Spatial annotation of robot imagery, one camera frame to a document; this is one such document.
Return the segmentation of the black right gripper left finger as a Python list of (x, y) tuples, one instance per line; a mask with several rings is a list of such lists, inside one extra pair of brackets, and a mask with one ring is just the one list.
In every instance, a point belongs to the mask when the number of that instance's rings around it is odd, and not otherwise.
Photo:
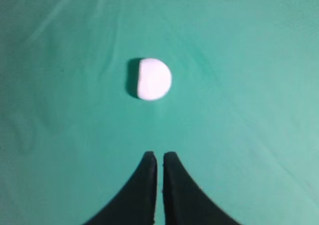
[(156, 157), (152, 151), (147, 151), (117, 195), (86, 224), (153, 225), (155, 223), (157, 178)]

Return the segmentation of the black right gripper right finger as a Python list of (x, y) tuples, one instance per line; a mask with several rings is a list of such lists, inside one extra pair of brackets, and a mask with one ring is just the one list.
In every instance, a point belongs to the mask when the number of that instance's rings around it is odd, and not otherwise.
[(175, 152), (163, 156), (163, 204), (166, 225), (237, 225), (199, 188)]

